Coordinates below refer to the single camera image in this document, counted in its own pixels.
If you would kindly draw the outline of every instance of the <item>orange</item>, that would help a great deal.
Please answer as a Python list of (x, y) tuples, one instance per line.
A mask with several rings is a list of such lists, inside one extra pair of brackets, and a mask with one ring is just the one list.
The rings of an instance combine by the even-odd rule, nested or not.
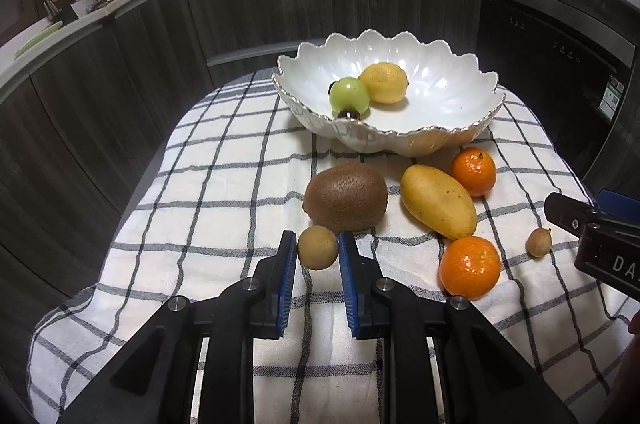
[(454, 241), (442, 255), (440, 281), (452, 296), (478, 299), (500, 277), (500, 256), (494, 244), (477, 236)]
[(494, 187), (495, 163), (486, 151), (480, 148), (466, 148), (453, 159), (451, 176), (459, 181), (472, 197), (481, 197)]

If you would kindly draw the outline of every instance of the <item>bolt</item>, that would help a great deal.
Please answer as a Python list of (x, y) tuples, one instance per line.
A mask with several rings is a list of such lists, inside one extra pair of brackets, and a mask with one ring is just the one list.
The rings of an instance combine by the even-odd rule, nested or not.
[(456, 310), (466, 310), (469, 307), (469, 301), (463, 296), (453, 296), (449, 298), (449, 305)]
[(167, 301), (166, 306), (172, 312), (180, 312), (187, 306), (187, 298), (182, 296), (174, 296)]
[(389, 292), (389, 290), (393, 290), (396, 287), (396, 282), (391, 278), (380, 278), (376, 281), (376, 287), (382, 292)]
[(258, 287), (260, 287), (260, 280), (257, 278), (251, 277), (242, 280), (242, 288), (244, 290), (251, 292), (252, 290), (256, 290)]

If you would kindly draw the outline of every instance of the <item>blue object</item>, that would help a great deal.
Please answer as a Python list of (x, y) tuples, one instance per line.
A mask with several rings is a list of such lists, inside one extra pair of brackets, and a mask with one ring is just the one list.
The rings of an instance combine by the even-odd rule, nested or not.
[(289, 324), (289, 311), (291, 309), (291, 295), (293, 292), (293, 280), (296, 276), (296, 247), (298, 242), (295, 235), (289, 240), (289, 252), (287, 254), (287, 263), (284, 278), (280, 285), (278, 293), (278, 317), (276, 319), (276, 328), (282, 337), (284, 330)]
[(631, 223), (640, 223), (640, 201), (608, 189), (603, 189), (596, 199), (603, 213), (617, 216)]
[(344, 233), (338, 236), (338, 260), (340, 262), (340, 276), (342, 277), (342, 292), (344, 293), (344, 307), (347, 312), (347, 324), (351, 328), (352, 337), (358, 336), (358, 297), (356, 285), (351, 270), (351, 261), (347, 251), (347, 241)]

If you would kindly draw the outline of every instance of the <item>plaid tablecloth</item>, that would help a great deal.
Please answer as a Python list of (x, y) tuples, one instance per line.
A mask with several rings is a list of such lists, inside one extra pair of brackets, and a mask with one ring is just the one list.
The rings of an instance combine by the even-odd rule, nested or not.
[[(351, 159), (378, 169), (389, 190), (385, 219), (357, 235), (360, 253), (418, 295), (445, 299), (436, 277), (447, 241), (401, 208), (399, 181), (412, 161), (360, 155), (306, 131), (276, 95), (270, 73), (228, 84), (182, 118), (98, 284), (38, 324), (28, 388), (42, 424), (56, 421), (169, 296), (219, 295), (276, 252), (283, 230), (300, 234), (309, 225), (302, 210), (308, 181)], [(495, 243), (503, 265), (498, 284), (476, 306), (590, 423), (602, 411), (638, 305), (577, 271), (577, 242), (556, 227), (549, 256), (525, 253), (530, 232), (549, 226), (543, 203), (550, 192), (586, 195), (516, 96), (507, 93), (498, 118), (473, 144), (498, 168), (494, 190), (476, 200), (476, 234)], [(456, 152), (418, 161), (448, 169)], [(255, 342), (256, 422), (377, 422), (381, 343), (351, 338), (338, 263), (325, 271), (297, 267), (285, 337)]]

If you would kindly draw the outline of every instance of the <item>fruit bowl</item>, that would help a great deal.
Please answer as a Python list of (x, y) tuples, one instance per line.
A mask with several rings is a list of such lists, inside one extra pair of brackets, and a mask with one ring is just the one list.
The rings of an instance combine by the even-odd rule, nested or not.
[[(372, 102), (361, 120), (335, 118), (329, 85), (358, 77), (376, 62), (393, 62), (406, 72), (405, 98), (391, 105)], [(357, 39), (331, 34), (322, 46), (303, 42), (295, 58), (278, 58), (271, 79), (293, 115), (313, 133), (339, 139), (360, 153), (391, 151), (408, 157), (471, 142), (505, 97), (497, 90), (498, 74), (479, 71), (474, 54), (454, 55), (445, 41), (424, 44), (408, 32), (389, 39), (366, 30)]]

